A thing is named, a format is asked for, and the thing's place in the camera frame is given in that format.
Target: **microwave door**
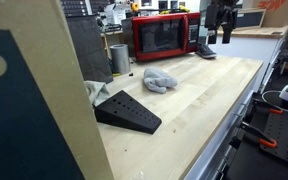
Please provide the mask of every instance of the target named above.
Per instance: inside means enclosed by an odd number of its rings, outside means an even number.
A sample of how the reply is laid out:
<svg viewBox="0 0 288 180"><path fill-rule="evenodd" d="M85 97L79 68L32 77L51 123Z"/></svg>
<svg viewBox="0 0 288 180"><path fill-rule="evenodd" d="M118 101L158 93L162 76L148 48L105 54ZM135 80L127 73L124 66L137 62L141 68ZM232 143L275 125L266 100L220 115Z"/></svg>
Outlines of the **microwave door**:
<svg viewBox="0 0 288 180"><path fill-rule="evenodd" d="M184 48L184 20L171 19L139 25L142 53L163 52Z"/></svg>

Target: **black triangular block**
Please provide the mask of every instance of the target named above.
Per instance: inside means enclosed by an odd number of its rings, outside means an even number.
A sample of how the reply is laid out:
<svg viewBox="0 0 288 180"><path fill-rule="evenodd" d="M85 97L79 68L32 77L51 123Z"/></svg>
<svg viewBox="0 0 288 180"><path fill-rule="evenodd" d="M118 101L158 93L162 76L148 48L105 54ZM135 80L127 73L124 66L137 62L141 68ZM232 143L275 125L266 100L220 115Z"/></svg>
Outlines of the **black triangular block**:
<svg viewBox="0 0 288 180"><path fill-rule="evenodd" d="M98 122L153 134L161 119L123 90L95 107Z"/></svg>

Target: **metal cylinder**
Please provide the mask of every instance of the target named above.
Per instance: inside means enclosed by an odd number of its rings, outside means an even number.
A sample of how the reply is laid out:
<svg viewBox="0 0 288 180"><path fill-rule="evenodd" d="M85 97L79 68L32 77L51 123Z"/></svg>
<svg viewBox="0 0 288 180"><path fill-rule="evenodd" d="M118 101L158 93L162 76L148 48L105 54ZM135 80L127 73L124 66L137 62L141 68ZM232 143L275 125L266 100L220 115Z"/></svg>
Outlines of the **metal cylinder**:
<svg viewBox="0 0 288 180"><path fill-rule="evenodd" d="M116 44L110 47L112 63L115 73L126 74L130 72L128 47L126 44Z"/></svg>

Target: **wooden tabletop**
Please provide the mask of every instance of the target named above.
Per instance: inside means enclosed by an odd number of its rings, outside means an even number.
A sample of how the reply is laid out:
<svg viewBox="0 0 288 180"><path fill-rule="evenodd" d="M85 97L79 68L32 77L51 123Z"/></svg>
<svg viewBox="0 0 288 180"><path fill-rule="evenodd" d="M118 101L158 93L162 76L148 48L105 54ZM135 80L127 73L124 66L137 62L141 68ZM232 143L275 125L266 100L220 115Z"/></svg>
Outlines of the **wooden tabletop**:
<svg viewBox="0 0 288 180"><path fill-rule="evenodd" d="M247 30L233 30L232 37L248 37L248 38L274 38L278 39L288 32L288 25L284 27L262 27ZM222 36L223 31L219 30L218 35Z"/></svg>
<svg viewBox="0 0 288 180"><path fill-rule="evenodd" d="M120 90L162 119L153 134L98 123L115 179L179 179L212 138L221 122L256 75L262 62L195 54L131 65L131 72L108 84L111 95ZM178 80L165 94L143 84L146 67L158 67Z"/></svg>

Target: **microwave control panel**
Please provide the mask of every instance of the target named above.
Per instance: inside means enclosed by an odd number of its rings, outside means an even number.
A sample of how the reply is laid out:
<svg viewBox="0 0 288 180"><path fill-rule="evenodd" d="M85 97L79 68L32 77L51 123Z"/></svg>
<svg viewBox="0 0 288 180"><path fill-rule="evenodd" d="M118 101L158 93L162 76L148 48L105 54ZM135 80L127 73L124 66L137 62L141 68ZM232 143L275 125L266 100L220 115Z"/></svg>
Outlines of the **microwave control panel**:
<svg viewBox="0 0 288 180"><path fill-rule="evenodd" d="M199 20L190 19L188 26L188 46L197 46L199 34Z"/></svg>

